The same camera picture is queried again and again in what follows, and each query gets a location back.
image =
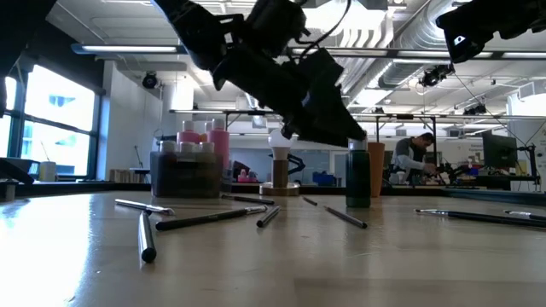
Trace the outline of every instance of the computer monitor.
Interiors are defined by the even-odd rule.
[[[518,145],[515,138],[483,134],[485,166],[515,167],[518,160]]]

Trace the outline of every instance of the white bottle cap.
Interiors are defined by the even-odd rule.
[[[174,141],[161,141],[160,152],[162,153],[174,153],[177,148],[177,143]]]
[[[213,142],[201,142],[199,143],[199,152],[214,154],[214,143]]]
[[[212,122],[205,122],[205,132],[212,130]]]
[[[349,150],[368,150],[368,142],[349,139]]]
[[[194,130],[194,122],[191,120],[184,120],[182,122],[182,131],[193,131]]]
[[[178,151],[181,153],[193,153],[195,151],[194,142],[180,142],[178,143]]]
[[[225,130],[225,122],[223,119],[213,119],[212,128],[214,130]]]

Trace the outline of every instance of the metal ferrule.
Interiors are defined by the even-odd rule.
[[[520,217],[527,217],[527,218],[529,218],[531,216],[531,213],[529,213],[529,212],[520,212],[520,211],[512,211],[509,214],[510,215],[517,215],[517,216],[520,216]]]
[[[445,210],[429,209],[429,210],[420,210],[419,213],[428,213],[435,215],[447,215],[448,212]]]
[[[245,210],[247,210],[247,214],[266,212],[267,211],[267,206],[246,207]]]

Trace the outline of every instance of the robotic arm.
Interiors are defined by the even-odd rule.
[[[497,31],[511,39],[546,29],[546,1],[473,0],[439,16],[436,25],[444,29],[451,59],[461,63],[478,55]]]
[[[282,134],[347,147],[347,139],[366,139],[349,114],[336,85],[343,72],[326,49],[299,63],[273,59],[288,41],[309,34],[305,15],[289,0],[258,0],[246,20],[242,14],[215,16],[189,0],[153,0],[171,23],[194,64],[212,75],[221,90],[230,81],[282,116]]]

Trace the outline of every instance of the paintbrush handle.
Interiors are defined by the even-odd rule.
[[[468,213],[468,212],[459,212],[459,211],[447,211],[446,215],[448,217],[456,217],[456,218],[466,219],[470,221],[546,228],[546,222],[528,220],[528,219],[522,219],[522,218],[498,217],[498,216],[492,216],[487,214]]]

